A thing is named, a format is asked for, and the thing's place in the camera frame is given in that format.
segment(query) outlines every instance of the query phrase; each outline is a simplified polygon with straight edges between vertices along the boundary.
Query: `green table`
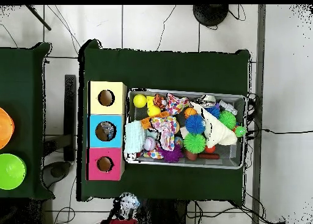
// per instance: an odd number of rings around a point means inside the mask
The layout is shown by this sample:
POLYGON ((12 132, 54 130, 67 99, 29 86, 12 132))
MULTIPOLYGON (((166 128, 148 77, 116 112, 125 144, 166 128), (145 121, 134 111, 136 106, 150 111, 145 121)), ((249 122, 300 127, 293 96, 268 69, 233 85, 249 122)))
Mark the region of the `green table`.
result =
POLYGON ((173 53, 100 49, 89 40, 79 51, 77 197, 232 200, 241 205, 238 170, 126 164, 120 181, 86 181, 87 82, 122 81, 128 88, 247 95, 249 52, 173 53))
POLYGON ((43 59, 49 43, 31 49, 0 48, 0 107, 15 124, 14 134, 0 154, 11 153, 26 164, 26 177, 13 190, 0 189, 0 197, 50 199, 40 181, 43 157, 43 59))

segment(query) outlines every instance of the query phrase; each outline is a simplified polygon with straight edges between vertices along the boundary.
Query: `orange bowl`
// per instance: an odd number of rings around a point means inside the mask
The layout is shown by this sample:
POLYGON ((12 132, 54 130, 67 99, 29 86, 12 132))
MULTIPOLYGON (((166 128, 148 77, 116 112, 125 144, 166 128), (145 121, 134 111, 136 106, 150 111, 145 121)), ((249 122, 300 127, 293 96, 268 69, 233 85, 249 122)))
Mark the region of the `orange bowl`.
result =
POLYGON ((0 108, 0 149, 10 141, 14 132, 14 122, 12 118, 0 108))

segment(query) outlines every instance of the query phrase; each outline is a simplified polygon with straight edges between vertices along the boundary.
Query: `black stand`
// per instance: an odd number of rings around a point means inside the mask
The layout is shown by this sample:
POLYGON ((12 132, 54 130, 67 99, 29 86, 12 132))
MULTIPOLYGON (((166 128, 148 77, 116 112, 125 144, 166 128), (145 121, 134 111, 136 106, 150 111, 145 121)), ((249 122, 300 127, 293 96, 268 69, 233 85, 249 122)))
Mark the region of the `black stand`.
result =
POLYGON ((48 138, 43 144, 43 156, 64 148, 64 160, 75 160, 76 146, 76 76, 65 76, 63 135, 48 138))
POLYGON ((50 31, 51 28, 49 27, 49 25, 42 19, 42 17, 40 17, 40 15, 35 11, 35 9, 33 7, 31 7, 30 5, 26 5, 26 7, 32 12, 32 14, 34 14, 36 16, 36 18, 50 31))

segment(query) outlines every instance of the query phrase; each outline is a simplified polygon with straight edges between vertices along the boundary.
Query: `gray plastic bin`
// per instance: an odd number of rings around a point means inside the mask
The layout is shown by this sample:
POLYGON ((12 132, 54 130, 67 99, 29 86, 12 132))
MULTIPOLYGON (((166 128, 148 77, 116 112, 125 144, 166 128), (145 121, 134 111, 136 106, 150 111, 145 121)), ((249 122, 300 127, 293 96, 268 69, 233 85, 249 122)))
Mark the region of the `gray plastic bin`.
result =
MULTIPOLYGON (((243 95, 230 95, 230 94, 211 94, 203 92, 182 92, 182 91, 168 91, 168 90, 153 90, 147 89, 146 91, 139 91, 137 89, 130 89, 128 91, 128 100, 129 100, 129 110, 126 118, 126 123, 132 122, 134 120, 141 120, 147 115, 147 106, 144 108, 136 108, 133 103, 133 98, 136 94, 143 94, 146 96, 154 96, 155 94, 160 94, 166 98, 166 94, 171 93, 177 97, 187 97, 190 101, 193 101, 195 98, 202 96, 203 94, 213 95, 216 98, 216 102, 220 100, 225 101, 226 103, 232 104, 235 109, 238 111, 236 115, 237 122, 242 123, 243 126, 246 126, 246 117, 248 113, 248 102, 247 98, 243 95)), ((185 125, 185 117, 183 111, 178 115, 175 115, 177 121, 181 127, 185 125)), ((167 166, 198 166, 204 168, 225 168, 225 169, 239 169, 242 167, 244 161, 245 153, 245 136, 239 138, 236 145, 222 146, 217 144, 215 153, 219 154, 218 160, 212 159, 197 159, 196 161, 191 161, 187 157, 184 157, 179 160, 177 163, 168 163, 163 159, 152 159, 147 157, 139 157, 137 160, 131 161, 129 163, 142 163, 148 165, 167 165, 167 166)))

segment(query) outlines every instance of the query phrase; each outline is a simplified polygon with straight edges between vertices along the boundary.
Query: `white plush toy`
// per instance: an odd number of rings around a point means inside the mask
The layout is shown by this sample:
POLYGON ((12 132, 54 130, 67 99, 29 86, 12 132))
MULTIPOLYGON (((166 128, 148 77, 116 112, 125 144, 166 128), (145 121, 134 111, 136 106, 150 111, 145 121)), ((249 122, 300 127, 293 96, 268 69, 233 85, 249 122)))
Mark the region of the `white plush toy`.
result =
POLYGON ((234 145, 237 142, 236 134, 228 129, 222 122, 206 111, 201 105, 190 102, 193 108, 201 115, 205 122, 204 135, 207 137, 207 146, 211 148, 216 144, 234 145))

